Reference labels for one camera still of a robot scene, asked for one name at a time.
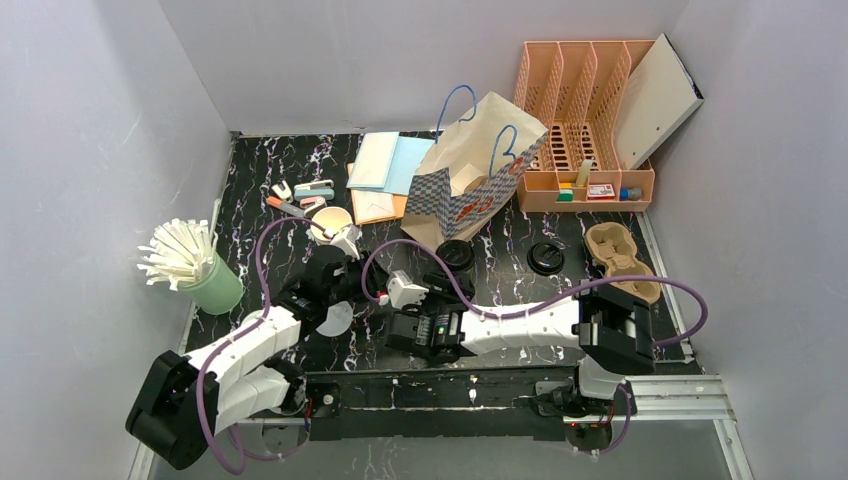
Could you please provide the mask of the green cup with black lid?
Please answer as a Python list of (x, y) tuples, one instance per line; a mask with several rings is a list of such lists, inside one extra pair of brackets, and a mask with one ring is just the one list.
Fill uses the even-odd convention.
[(468, 241), (447, 240), (437, 247), (436, 255), (457, 279), (471, 278), (470, 272), (475, 265), (475, 255)]

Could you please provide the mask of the stack of white paper cups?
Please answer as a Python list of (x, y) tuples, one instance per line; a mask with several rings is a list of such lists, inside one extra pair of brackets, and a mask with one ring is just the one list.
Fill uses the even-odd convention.
[(351, 214), (346, 209), (336, 206), (321, 209), (312, 217), (312, 221), (316, 223), (316, 226), (310, 227), (310, 234), (319, 245), (329, 244), (338, 231), (353, 224)]

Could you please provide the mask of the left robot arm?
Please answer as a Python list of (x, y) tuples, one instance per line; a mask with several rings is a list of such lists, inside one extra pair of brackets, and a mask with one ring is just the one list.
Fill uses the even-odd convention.
[(329, 330), (330, 310), (386, 293), (388, 272), (334, 246), (313, 251), (300, 273), (242, 325), (204, 347), (168, 350), (152, 363), (125, 422), (126, 431), (183, 470), (211, 449), (216, 434), (283, 406), (303, 383), (280, 358), (309, 334)]

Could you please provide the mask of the blue checkered paper bag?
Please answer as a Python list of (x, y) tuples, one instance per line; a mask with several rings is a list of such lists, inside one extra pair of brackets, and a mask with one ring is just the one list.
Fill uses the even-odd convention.
[(500, 95), (472, 97), (472, 107), (436, 138), (412, 177), (402, 231), (434, 249), (473, 237), (516, 192), (547, 140), (548, 128)]

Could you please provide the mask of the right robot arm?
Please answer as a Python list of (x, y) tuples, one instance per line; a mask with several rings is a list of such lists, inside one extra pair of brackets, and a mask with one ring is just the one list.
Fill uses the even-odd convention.
[(543, 415), (581, 418), (610, 412), (627, 376), (655, 370), (650, 306), (611, 284), (593, 286), (550, 305), (468, 308), (446, 278), (430, 287), (393, 273), (381, 304), (394, 308), (387, 347), (431, 364), (453, 363), (505, 348), (568, 347), (585, 356), (563, 385), (537, 393)]

